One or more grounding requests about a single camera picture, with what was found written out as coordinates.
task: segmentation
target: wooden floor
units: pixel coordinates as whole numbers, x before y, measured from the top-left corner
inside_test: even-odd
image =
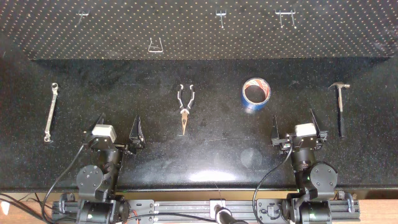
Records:
[[[24,202],[35,211],[40,212],[40,207],[36,202]],[[361,224],[396,224],[398,223],[398,200],[360,200]],[[42,224],[43,222],[30,216],[29,214],[10,206],[8,215],[0,212],[1,224],[30,223]],[[338,222],[339,224],[349,224],[351,222]]]

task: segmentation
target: silver wrench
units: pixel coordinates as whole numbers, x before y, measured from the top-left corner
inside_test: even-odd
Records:
[[[50,127],[51,127],[51,120],[52,120],[52,115],[54,114],[54,108],[55,108],[55,102],[57,100],[58,96],[58,84],[53,83],[51,84],[52,87],[52,101],[51,101],[51,107],[50,107],[50,112],[49,112],[49,118],[47,119],[47,125],[45,126],[45,137],[44,141],[45,142],[50,142],[51,141],[51,135],[50,135]]]

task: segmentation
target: claw hammer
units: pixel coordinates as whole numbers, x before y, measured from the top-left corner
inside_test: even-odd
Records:
[[[349,84],[344,84],[343,82],[335,82],[331,84],[330,87],[336,86],[338,90],[338,107],[339,107],[339,128],[340,128],[340,137],[344,139],[346,137],[346,130],[344,127],[344,118],[343,118],[343,99],[341,98],[341,88],[349,88]]]

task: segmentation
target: pegboard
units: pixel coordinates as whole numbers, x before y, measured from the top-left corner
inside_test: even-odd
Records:
[[[397,12],[391,0],[2,0],[0,29],[31,59],[387,57]]]

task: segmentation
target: black speckled surface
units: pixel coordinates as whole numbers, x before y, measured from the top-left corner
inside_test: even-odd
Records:
[[[3,47],[0,53],[9,50]],[[0,60],[0,190],[45,191],[77,152],[82,132],[104,112],[119,142],[128,139],[135,115],[147,148],[123,159],[119,190],[252,189],[283,160],[270,145],[272,115],[280,134],[311,121],[313,108],[328,127],[329,141],[316,152],[339,172],[338,187],[398,187],[398,58],[278,60],[43,60],[18,52]],[[254,114],[241,104],[242,84],[265,79],[272,94]],[[338,138],[336,90],[343,81],[348,139]],[[51,83],[60,86],[45,144]],[[195,105],[181,136],[179,84],[194,84]],[[183,93],[187,103],[190,94]],[[76,189],[78,171],[95,155],[84,152],[57,190]],[[288,162],[265,189],[294,189]]]

